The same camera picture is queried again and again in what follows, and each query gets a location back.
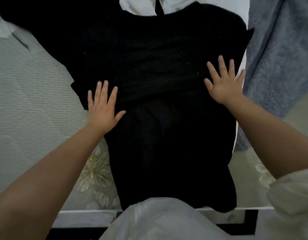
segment gray garment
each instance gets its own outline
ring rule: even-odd
[[[284,118],[308,91],[308,0],[250,0],[244,95]],[[250,146],[241,128],[235,150]]]

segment black garment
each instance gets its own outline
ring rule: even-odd
[[[66,66],[85,109],[98,80],[119,87],[116,111],[127,113],[105,138],[123,209],[150,197],[236,207],[228,170],[236,121],[203,79],[219,55],[226,64],[233,58],[237,72],[252,36],[238,15],[193,3],[155,17],[120,11],[58,42],[31,31]]]

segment person's left arm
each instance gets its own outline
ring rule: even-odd
[[[0,239],[45,239],[101,138],[122,118],[114,114],[117,87],[98,82],[88,92],[86,126],[38,161],[0,194]]]

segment person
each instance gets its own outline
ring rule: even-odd
[[[278,179],[268,195],[272,205],[285,216],[303,214],[308,219],[308,138],[243,95],[245,71],[236,80],[233,60],[227,71],[219,57],[220,75],[210,62],[207,66],[213,80],[204,80],[209,94],[232,113],[260,160]],[[108,82],[103,87],[98,82],[94,101],[88,92],[86,126],[0,193],[0,239],[46,238],[92,150],[126,113],[114,114],[117,91],[115,87],[108,99]],[[229,235],[180,200],[151,198],[130,206],[101,238],[145,237],[228,239]]]

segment white sleeve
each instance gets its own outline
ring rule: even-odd
[[[308,221],[308,169],[279,178],[271,185],[267,197],[284,219]]]

